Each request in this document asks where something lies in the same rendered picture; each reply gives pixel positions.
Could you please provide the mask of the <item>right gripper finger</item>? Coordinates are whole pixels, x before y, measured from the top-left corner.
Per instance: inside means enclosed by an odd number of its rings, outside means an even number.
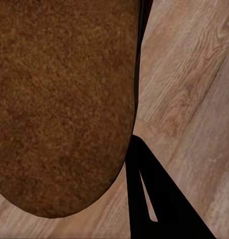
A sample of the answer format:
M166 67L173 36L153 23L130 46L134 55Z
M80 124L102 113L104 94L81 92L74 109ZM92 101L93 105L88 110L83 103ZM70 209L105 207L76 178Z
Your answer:
M216 239L146 143L132 135L125 158L131 239ZM150 219L144 181L157 222Z

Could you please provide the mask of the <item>sandal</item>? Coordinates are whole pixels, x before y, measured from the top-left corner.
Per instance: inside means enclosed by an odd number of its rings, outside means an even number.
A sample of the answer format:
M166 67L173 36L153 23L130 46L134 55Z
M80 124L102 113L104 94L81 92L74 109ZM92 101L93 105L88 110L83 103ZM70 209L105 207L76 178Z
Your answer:
M0 194L63 218L111 187L154 0L0 0Z

